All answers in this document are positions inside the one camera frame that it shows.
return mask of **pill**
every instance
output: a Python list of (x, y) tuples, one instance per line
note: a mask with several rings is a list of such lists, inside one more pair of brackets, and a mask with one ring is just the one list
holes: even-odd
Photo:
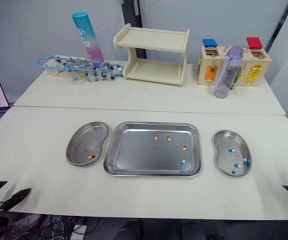
[(88, 157), (88, 159), (90, 160), (90, 159), (94, 159), (96, 156), (95, 155), (91, 155), (91, 156), (89, 156)]

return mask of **table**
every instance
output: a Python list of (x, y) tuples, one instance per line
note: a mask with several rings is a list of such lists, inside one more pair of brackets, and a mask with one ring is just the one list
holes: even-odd
[(197, 66), (188, 64), (183, 86), (117, 77), (114, 81), (73, 81), (43, 72), (15, 106), (285, 115), (265, 79), (259, 86), (237, 86), (225, 99), (213, 95), (214, 86), (198, 85)]
[[(66, 147), (82, 125), (103, 121), (110, 129), (124, 121), (190, 123), (200, 133), (202, 168), (195, 177), (110, 176), (101, 159), (78, 167)], [(215, 166), (212, 137), (239, 133), (252, 154), (252, 168), (231, 177)], [(18, 212), (223, 220), (288, 220), (288, 120), (276, 115), (211, 114), (13, 107), (0, 120), (0, 201), (28, 187)]]

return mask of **cylindrical container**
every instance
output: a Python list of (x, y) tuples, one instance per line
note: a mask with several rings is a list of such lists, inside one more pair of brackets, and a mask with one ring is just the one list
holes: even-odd
[[(86, 12), (77, 12), (74, 13), (72, 17), (89, 58), (93, 61), (103, 62), (104, 58), (96, 42), (96, 37), (88, 14)], [(94, 67), (99, 68), (99, 64), (95, 63)]]
[(218, 75), (214, 95), (220, 99), (227, 97), (242, 62), (244, 50), (241, 47), (231, 48)]

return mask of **wooden shelf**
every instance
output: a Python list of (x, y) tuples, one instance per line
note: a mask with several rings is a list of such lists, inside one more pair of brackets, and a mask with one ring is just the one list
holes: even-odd
[[(131, 27), (128, 23), (114, 37), (114, 46), (128, 47), (123, 76), (151, 82), (182, 85), (187, 65), (187, 32)], [(184, 63), (137, 58), (135, 48), (181, 53)]]
[(182, 85), (183, 64), (137, 58), (127, 78)]
[(182, 31), (130, 27), (116, 46), (183, 53), (186, 38), (188, 33)]

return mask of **stainless steel tray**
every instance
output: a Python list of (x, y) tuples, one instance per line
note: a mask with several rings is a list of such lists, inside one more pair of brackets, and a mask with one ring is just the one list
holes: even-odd
[(214, 143), (219, 169), (234, 177), (243, 176), (249, 172), (252, 159), (248, 146), (240, 135), (229, 130), (222, 130), (215, 134)]
[(108, 126), (100, 121), (91, 122), (79, 128), (67, 146), (68, 162), (76, 166), (95, 163), (100, 158), (108, 132)]
[(187, 123), (123, 122), (104, 160), (106, 172), (119, 176), (192, 177), (200, 167), (198, 130)]

